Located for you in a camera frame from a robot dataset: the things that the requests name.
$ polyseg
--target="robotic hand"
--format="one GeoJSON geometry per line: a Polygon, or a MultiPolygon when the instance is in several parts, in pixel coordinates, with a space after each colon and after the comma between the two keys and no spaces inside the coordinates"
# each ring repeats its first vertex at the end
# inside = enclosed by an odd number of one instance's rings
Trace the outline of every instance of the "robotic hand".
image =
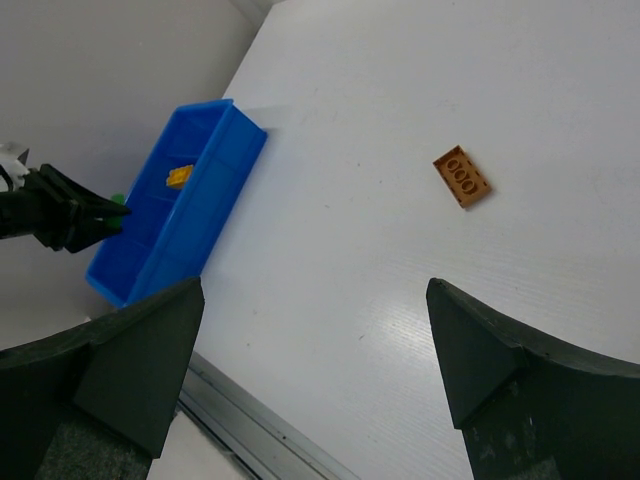
{"type": "Polygon", "coordinates": [[[0,239],[33,234],[45,247],[79,252],[122,228],[107,220],[129,215],[51,165],[26,167],[29,150],[0,144],[0,239]]]}

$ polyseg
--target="table surface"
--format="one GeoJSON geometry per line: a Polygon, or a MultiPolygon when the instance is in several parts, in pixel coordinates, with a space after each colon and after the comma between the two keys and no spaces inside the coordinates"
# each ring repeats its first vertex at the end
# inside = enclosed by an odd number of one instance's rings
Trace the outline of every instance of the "table surface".
{"type": "Polygon", "coordinates": [[[431,277],[640,362],[639,44],[634,0],[276,6],[196,350],[363,479],[471,477],[431,277]],[[468,211],[432,165],[458,144],[495,189],[468,211]]]}

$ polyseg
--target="blue plastic container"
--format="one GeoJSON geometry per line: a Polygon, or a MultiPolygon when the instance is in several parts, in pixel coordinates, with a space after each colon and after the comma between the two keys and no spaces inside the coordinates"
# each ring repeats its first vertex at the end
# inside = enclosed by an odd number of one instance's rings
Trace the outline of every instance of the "blue plastic container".
{"type": "Polygon", "coordinates": [[[87,281],[123,307],[199,275],[266,139],[232,100],[178,108],[129,193],[133,213],[87,281]],[[191,164],[182,190],[166,186],[170,170],[191,164]]]}

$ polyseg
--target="yellow lego brick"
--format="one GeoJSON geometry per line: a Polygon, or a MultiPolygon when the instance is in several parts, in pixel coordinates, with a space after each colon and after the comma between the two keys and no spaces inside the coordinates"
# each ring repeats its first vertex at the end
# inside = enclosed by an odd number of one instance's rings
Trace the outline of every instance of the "yellow lego brick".
{"type": "Polygon", "coordinates": [[[189,180],[191,172],[193,171],[193,165],[187,165],[185,167],[174,168],[169,172],[167,178],[167,187],[175,188],[177,190],[182,189],[189,180]]]}

